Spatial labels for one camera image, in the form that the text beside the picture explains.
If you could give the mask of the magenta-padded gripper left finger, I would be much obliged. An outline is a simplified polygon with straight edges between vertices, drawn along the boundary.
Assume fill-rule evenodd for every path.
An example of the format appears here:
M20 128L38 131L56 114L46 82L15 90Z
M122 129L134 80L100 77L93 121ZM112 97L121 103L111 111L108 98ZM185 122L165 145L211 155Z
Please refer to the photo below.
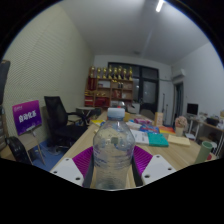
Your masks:
M93 148L89 147L73 158L64 158L51 173L81 187L89 188L93 170Z

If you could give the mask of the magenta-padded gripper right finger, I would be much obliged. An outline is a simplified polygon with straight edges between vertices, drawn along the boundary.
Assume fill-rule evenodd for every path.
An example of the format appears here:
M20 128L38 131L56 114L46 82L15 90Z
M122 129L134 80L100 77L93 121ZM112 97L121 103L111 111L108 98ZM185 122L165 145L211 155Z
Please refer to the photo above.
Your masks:
M137 187L148 185L175 172L161 155L151 155L135 146L132 158L132 171Z

